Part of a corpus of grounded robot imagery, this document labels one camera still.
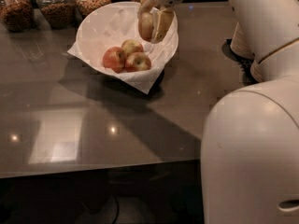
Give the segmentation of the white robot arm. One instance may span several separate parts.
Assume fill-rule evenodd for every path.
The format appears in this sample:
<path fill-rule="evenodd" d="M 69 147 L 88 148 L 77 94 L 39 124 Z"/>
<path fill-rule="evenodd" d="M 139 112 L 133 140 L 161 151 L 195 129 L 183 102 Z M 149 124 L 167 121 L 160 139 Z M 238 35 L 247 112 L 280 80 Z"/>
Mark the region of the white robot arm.
<path fill-rule="evenodd" d="M 228 0 L 258 84 L 211 109 L 201 141 L 205 224 L 299 224 L 299 2 Z"/>

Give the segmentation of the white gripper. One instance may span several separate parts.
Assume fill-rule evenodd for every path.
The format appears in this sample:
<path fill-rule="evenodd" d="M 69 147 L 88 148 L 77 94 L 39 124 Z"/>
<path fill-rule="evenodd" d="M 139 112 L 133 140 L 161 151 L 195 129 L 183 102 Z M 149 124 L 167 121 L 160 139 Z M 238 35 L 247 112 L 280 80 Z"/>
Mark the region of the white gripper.
<path fill-rule="evenodd" d="M 160 43 L 164 40 L 175 16 L 172 9 L 153 9 L 157 6 L 172 7 L 182 2 L 183 0 L 140 0 L 138 16 L 141 17 L 143 14 L 152 15 L 153 32 L 151 42 L 153 44 Z"/>

